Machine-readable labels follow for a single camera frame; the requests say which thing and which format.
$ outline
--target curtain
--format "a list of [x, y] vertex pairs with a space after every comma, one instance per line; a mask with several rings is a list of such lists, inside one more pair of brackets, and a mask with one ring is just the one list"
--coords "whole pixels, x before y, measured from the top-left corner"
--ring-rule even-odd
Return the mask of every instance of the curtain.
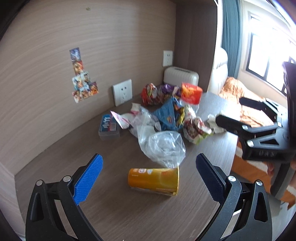
[[240, 0], [223, 1], [222, 48], [228, 55], [228, 76], [237, 79], [242, 52], [242, 21]]

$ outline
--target window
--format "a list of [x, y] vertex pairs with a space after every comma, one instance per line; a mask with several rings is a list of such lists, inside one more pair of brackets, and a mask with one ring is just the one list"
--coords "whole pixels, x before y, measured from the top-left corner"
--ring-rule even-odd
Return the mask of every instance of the window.
[[284, 61], [296, 63], [296, 45], [287, 36], [251, 17], [251, 40], [246, 71], [270, 83], [284, 95]]

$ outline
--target yellow paper cup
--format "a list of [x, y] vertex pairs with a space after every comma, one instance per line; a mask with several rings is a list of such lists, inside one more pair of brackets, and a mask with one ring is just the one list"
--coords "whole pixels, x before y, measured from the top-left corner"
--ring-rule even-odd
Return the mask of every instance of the yellow paper cup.
[[128, 184], [138, 190], [175, 196], [179, 188], [179, 167], [132, 168], [128, 173]]

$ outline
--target wooden desk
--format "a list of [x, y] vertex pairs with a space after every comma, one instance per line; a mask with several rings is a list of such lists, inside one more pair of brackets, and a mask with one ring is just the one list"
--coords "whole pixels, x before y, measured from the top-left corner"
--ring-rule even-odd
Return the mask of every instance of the wooden desk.
[[[126, 103], [113, 109], [124, 113], [130, 108], [131, 104]], [[231, 113], [233, 108], [232, 103], [219, 96], [205, 93], [198, 115], [205, 120], [208, 114], [218, 114], [221, 110]], [[167, 197], [129, 188], [127, 175], [130, 168], [160, 166], [142, 153], [137, 139], [127, 130], [121, 131], [119, 139], [101, 141], [98, 136], [101, 116], [54, 143], [17, 174], [17, 196], [23, 218], [26, 217], [31, 192], [38, 179], [59, 181], [85, 165], [94, 153], [99, 153], [104, 158], [104, 168], [87, 200], [80, 206], [104, 240], [195, 240], [218, 207], [196, 170], [196, 155], [203, 152], [212, 164], [229, 174], [237, 136], [216, 134], [199, 145], [183, 138], [186, 158], [180, 165], [179, 192], [177, 196]], [[73, 235], [68, 223], [65, 228]]]

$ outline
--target orange bedding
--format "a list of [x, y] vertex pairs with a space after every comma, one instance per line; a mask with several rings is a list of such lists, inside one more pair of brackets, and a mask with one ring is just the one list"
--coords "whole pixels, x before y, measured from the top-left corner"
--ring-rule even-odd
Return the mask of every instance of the orange bedding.
[[[259, 97], [248, 90], [239, 80], [229, 77], [226, 80], [225, 85], [222, 88], [219, 96], [238, 105], [238, 108], [240, 110], [241, 122], [249, 124], [252, 127], [273, 125], [273, 122], [263, 111], [255, 110], [247, 106], [242, 106], [239, 103], [239, 99], [241, 97], [246, 97], [258, 101], [264, 100], [263, 97]], [[241, 177], [249, 180], [250, 182], [254, 182], [256, 179], [261, 179], [264, 183], [266, 191], [269, 192], [271, 178], [267, 175], [266, 164], [260, 162], [244, 161], [241, 158], [241, 154], [241, 145], [240, 142], [238, 142], [237, 151], [231, 170]], [[281, 198], [282, 201], [289, 203], [289, 207], [291, 207], [295, 203], [295, 196], [292, 193], [296, 194], [296, 190], [292, 187], [289, 187], [284, 196]]]

